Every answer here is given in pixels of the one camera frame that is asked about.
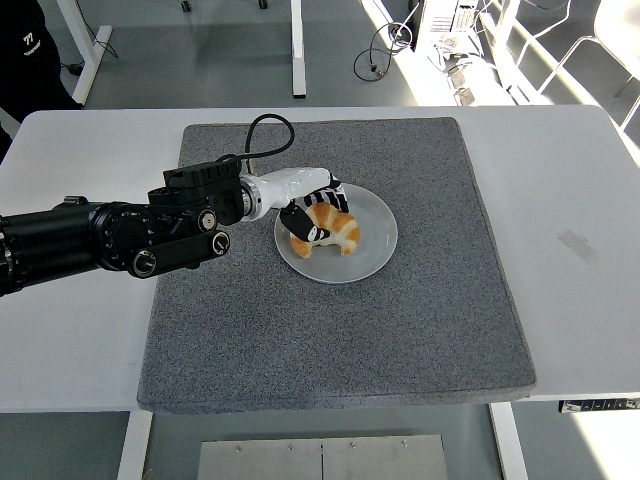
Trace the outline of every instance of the white plate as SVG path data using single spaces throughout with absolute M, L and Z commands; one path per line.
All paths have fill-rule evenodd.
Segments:
M 343 186 L 349 213 L 360 227 L 360 243 L 351 255 L 343 256 L 338 245 L 329 245 L 313 247 L 311 258 L 300 258 L 291 247 L 289 230 L 276 219 L 274 234 L 282 258 L 298 273 L 322 283 L 355 282 L 374 274 L 389 261 L 398 241 L 396 219 L 387 204 L 362 187 Z

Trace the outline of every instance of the table leg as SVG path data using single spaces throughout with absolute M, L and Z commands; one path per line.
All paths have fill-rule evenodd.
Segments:
M 302 36 L 302 6 L 300 0 L 291 0 L 291 55 L 293 58 L 293 96 L 307 96 L 304 68 L 304 39 Z
M 522 456 L 520 438 L 511 404 L 508 402 L 490 403 L 489 410 L 498 445 L 502 475 L 505 480 L 527 480 L 529 477 Z
M 93 85 L 93 80 L 98 72 L 102 56 L 104 55 L 105 49 L 101 43 L 105 44 L 109 41 L 112 28 L 110 26 L 101 26 L 96 36 L 97 41 L 94 44 L 89 37 L 89 32 L 85 28 L 78 5 L 73 0 L 58 0 L 58 7 L 60 7 L 64 20 L 67 22 L 71 35 L 76 42 L 78 51 L 84 59 L 82 75 L 73 92 L 73 99 L 84 105 L 89 96 L 91 85 Z
M 144 410 L 133 411 L 129 414 L 127 434 L 120 457 L 118 480 L 140 480 L 142 478 L 152 417 L 151 412 Z

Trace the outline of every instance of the white robotic hand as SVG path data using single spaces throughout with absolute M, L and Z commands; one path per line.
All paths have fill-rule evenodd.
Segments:
M 310 207 L 314 203 L 328 202 L 341 212 L 349 213 L 349 204 L 347 203 L 347 195 L 344 193 L 344 187 L 340 180 L 333 174 L 330 175 L 331 182 L 329 182 L 329 186 L 305 195 L 304 204 Z
M 296 198 L 304 197 L 307 206 L 328 201 L 343 212 L 349 211 L 340 181 L 324 168 L 285 168 L 261 177 L 243 175 L 240 183 L 245 193 L 243 220 L 257 220 L 270 208 L 279 208 L 282 224 L 305 242 L 322 240 L 330 233 L 314 225 L 296 205 Z

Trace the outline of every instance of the croissant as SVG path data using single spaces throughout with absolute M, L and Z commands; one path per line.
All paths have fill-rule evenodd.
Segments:
M 351 255 L 360 242 L 360 228 L 353 215 L 341 212 L 327 202 L 314 203 L 307 209 L 313 223 L 329 230 L 331 235 L 315 242 L 305 242 L 291 234 L 291 246 L 302 258 L 311 257 L 311 249 L 316 246 L 340 245 L 342 255 Z

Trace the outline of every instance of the power cord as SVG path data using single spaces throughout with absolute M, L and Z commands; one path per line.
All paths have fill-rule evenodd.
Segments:
M 267 118 L 273 118 L 275 120 L 279 120 L 289 129 L 289 140 L 283 146 L 275 148 L 273 150 L 267 150 L 265 152 L 257 152 L 257 153 L 249 153 L 251 150 L 251 139 L 253 137 L 253 131 L 258 126 L 258 124 Z M 264 115 L 260 115 L 256 118 L 251 125 L 249 125 L 249 130 L 247 131 L 247 138 L 244 144 L 244 153 L 242 155 L 236 155 L 233 153 L 229 153 L 227 155 L 223 155 L 218 158 L 216 162 L 220 163 L 229 163 L 229 162 L 240 162 L 242 160 L 247 160 L 247 171 L 250 174 L 254 173 L 253 163 L 251 159 L 253 158 L 262 158 L 262 157 L 270 157 L 271 155 L 277 155 L 278 153 L 282 153 L 287 150 L 291 145 L 293 145 L 293 141 L 295 140 L 295 131 L 293 130 L 293 125 L 286 118 L 277 115 L 275 113 L 265 113 Z
M 80 75 L 82 75 L 82 69 L 84 64 L 84 60 L 80 63 L 71 63 L 69 65 L 65 64 L 65 63 L 61 63 L 60 66 L 62 68 L 66 68 L 67 70 L 69 70 L 69 73 L 71 75 L 75 75 L 76 77 L 79 77 Z
M 80 16 L 82 17 L 82 21 L 84 22 L 84 24 L 87 27 L 87 29 L 89 30 L 89 32 L 91 32 L 91 35 L 93 35 L 93 42 L 97 43 L 102 48 L 104 48 L 105 51 L 107 51 L 107 52 L 109 52 L 111 54 L 111 56 L 113 56 L 115 58 L 120 58 L 120 57 L 118 57 L 118 54 L 116 53 L 116 50 L 113 48 L 113 46 L 109 42 L 101 42 L 100 40 L 98 40 L 98 37 L 96 36 L 95 32 L 89 26 L 89 24 L 87 23 L 87 20 L 84 18 L 84 13 L 82 12 L 82 7 L 80 6 L 80 2 L 78 0 L 76 0 L 76 5 L 78 6 L 78 11 L 80 12 Z
M 405 48 L 410 47 L 413 43 L 413 33 L 411 32 L 411 29 L 407 27 L 407 22 L 411 19 L 416 10 L 418 10 L 419 6 L 420 2 L 416 3 L 416 6 L 413 8 L 404 22 L 389 22 L 376 30 L 376 33 L 374 33 L 373 37 L 371 38 L 371 42 L 369 42 L 369 48 L 360 52 L 353 61 L 353 73 L 356 77 L 364 82 L 377 82 L 379 80 L 382 80 L 382 78 L 387 74 L 389 68 L 391 67 L 391 58 L 394 55 L 400 53 Z M 375 41 L 378 34 L 385 28 L 389 30 L 391 47 L 386 50 L 383 50 L 382 48 L 374 48 L 373 42 Z M 408 39 L 403 38 L 404 32 L 408 34 Z M 374 59 L 374 54 L 380 54 L 381 56 L 379 59 Z M 365 62 L 360 62 L 362 65 L 359 66 L 358 60 L 360 60 L 361 58 L 365 58 L 366 60 L 368 60 L 368 62 L 366 60 Z M 386 65 L 380 67 L 379 65 L 381 63 L 386 63 Z M 362 72 L 366 72 L 366 75 L 369 75 L 369 77 L 364 76 L 365 73 L 363 73 L 362 75 L 358 73 L 359 68 Z
M 560 10 L 564 8 L 567 4 L 571 3 L 571 0 L 568 0 L 557 7 L 549 8 L 549 7 L 544 7 L 542 5 L 538 5 L 537 3 L 533 3 L 531 0 L 522 0 L 522 1 L 528 5 L 531 5 L 532 7 L 539 8 L 540 10 L 546 10 L 547 12 L 555 12 L 556 10 Z

